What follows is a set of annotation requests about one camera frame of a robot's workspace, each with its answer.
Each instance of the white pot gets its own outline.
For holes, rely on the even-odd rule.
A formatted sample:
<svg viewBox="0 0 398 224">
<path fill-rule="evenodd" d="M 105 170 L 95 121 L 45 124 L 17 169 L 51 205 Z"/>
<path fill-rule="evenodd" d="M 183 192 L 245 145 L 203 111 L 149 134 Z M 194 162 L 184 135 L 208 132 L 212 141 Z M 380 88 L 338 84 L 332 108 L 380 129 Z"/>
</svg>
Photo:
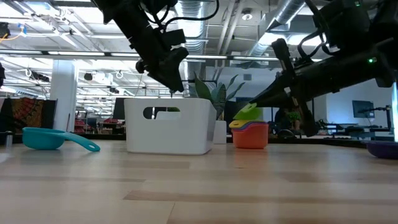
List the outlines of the white pot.
<svg viewBox="0 0 398 224">
<path fill-rule="evenodd" d="M 226 121 L 216 121 L 213 144 L 226 144 Z"/>
</svg>

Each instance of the wooden table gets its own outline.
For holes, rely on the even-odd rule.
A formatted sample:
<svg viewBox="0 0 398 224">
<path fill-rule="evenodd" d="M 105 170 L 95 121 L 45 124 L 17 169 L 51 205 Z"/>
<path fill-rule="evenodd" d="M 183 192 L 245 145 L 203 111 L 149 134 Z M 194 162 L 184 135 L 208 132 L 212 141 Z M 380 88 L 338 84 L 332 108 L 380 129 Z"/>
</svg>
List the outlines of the wooden table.
<svg viewBox="0 0 398 224">
<path fill-rule="evenodd" d="M 365 149 L 215 146 L 204 156 L 0 149 L 4 224 L 398 223 L 398 162 Z"/>
</svg>

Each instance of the scoop handle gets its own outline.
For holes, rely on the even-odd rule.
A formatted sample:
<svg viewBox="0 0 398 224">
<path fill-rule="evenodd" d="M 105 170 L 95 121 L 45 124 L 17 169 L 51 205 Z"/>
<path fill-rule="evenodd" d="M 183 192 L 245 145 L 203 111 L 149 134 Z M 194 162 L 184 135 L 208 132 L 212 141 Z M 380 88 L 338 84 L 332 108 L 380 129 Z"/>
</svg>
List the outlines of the scoop handle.
<svg viewBox="0 0 398 224">
<path fill-rule="evenodd" d="M 87 138 L 81 137 L 77 134 L 72 134 L 72 133 L 63 133 L 61 134 L 65 139 L 74 141 L 75 143 L 83 146 L 87 150 L 91 152 L 98 152 L 101 150 L 101 148 L 93 143 L 93 141 L 88 140 Z"/>
</svg>

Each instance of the orange cup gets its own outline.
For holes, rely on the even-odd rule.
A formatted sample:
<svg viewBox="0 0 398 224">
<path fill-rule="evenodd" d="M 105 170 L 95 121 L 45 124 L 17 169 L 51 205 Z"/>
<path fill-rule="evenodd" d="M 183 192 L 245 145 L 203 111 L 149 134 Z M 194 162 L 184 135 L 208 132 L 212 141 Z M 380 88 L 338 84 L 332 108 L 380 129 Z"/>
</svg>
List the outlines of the orange cup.
<svg viewBox="0 0 398 224">
<path fill-rule="evenodd" d="M 252 124 L 244 130 L 232 129 L 233 142 L 240 149 L 263 149 L 268 145 L 268 124 Z"/>
</svg>

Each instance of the teal scoop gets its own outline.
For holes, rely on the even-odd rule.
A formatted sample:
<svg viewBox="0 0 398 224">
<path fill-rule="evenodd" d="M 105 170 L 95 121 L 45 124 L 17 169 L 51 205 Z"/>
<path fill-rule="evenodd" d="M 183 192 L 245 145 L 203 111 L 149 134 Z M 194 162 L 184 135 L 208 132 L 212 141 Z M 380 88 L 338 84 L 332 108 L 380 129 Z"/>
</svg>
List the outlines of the teal scoop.
<svg viewBox="0 0 398 224">
<path fill-rule="evenodd" d="M 62 146 L 65 140 L 74 141 L 91 152 L 98 152 L 101 148 L 77 134 L 46 128 L 23 128 L 22 142 L 25 146 L 37 150 L 54 150 Z"/>
</svg>

